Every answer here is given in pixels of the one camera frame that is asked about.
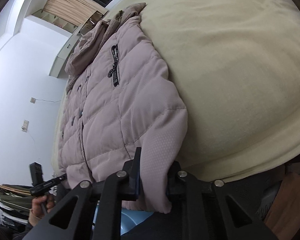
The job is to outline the person left hand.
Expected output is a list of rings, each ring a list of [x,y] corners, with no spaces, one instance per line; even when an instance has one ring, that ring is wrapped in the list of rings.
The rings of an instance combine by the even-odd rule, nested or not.
[[[32,207],[29,213],[29,224],[35,226],[45,216],[42,209],[42,204],[46,207],[47,213],[49,213],[55,206],[53,195],[44,195],[41,197],[33,198]]]

